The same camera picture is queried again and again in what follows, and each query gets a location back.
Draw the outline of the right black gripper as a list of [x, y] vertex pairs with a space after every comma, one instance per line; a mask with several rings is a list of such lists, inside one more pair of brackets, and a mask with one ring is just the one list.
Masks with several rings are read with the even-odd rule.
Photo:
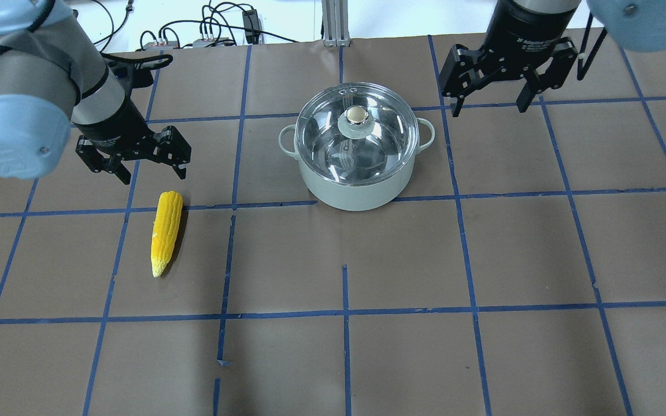
[[521, 113], [537, 95], [562, 87], [578, 55], [573, 40], [563, 37], [570, 20], [569, 1], [497, 2], [483, 45], [471, 50], [453, 44], [442, 65], [439, 90], [449, 98], [452, 116], [460, 115], [466, 97], [496, 80], [525, 79], [516, 98]]

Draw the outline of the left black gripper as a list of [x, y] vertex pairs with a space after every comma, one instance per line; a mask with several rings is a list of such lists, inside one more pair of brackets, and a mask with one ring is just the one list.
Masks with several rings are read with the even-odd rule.
[[131, 173], [123, 160], [147, 159], [170, 166], [180, 180], [187, 177], [191, 145], [175, 126], [151, 131], [133, 102], [123, 102], [103, 121], [77, 123], [76, 127], [82, 133], [76, 154], [93, 173], [112, 174], [122, 184], [130, 185]]

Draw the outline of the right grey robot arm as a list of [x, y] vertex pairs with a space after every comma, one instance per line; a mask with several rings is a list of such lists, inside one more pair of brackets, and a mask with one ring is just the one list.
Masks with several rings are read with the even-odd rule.
[[[491, 83], [523, 80], [516, 98], [522, 113], [537, 95], [561, 88], [571, 71], [584, 79], [602, 43], [610, 36], [640, 53], [666, 50], [666, 1], [589, 1], [589, 19], [577, 47], [565, 35], [578, 1], [498, 1], [484, 42], [476, 50], [454, 44], [439, 73], [441, 95], [457, 117], [465, 98]], [[602, 24], [587, 46], [594, 20]]]

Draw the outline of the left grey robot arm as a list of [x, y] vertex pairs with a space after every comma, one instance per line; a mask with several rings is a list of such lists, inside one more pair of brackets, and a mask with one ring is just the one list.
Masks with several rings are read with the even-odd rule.
[[151, 130], [131, 99], [172, 59], [100, 52], [63, 1], [0, 1], [0, 177], [47, 176], [77, 128], [93, 173], [129, 184], [124, 161], [145, 159], [185, 179], [192, 147], [173, 126]]

